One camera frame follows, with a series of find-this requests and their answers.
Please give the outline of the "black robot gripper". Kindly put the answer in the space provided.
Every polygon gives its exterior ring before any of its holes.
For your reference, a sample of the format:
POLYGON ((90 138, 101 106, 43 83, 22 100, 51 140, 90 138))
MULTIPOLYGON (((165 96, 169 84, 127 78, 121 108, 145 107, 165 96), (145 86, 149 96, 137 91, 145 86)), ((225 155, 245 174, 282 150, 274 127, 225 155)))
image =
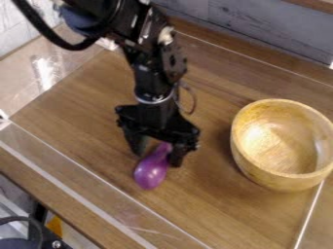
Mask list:
POLYGON ((143 156, 149 137, 154 137, 174 144, 167 159, 173 167, 179 167, 190 150, 197 149, 201 130, 181 115, 177 96, 161 103, 121 105, 115 111, 133 154, 143 156))

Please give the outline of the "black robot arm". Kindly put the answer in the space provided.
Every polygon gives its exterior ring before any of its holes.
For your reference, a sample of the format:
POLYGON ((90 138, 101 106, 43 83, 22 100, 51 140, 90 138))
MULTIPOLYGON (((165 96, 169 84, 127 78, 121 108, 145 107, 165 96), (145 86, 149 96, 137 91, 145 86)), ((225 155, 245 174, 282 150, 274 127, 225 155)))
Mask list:
POLYGON ((146 139, 170 144, 167 162, 178 167, 198 148, 201 130, 181 115, 179 88, 187 59, 167 15, 150 0, 51 0, 67 26, 84 37, 68 42, 27 0, 12 0, 44 38, 68 51, 90 48, 102 38, 119 45, 134 73, 138 103, 115 108, 129 147, 142 155, 146 139))

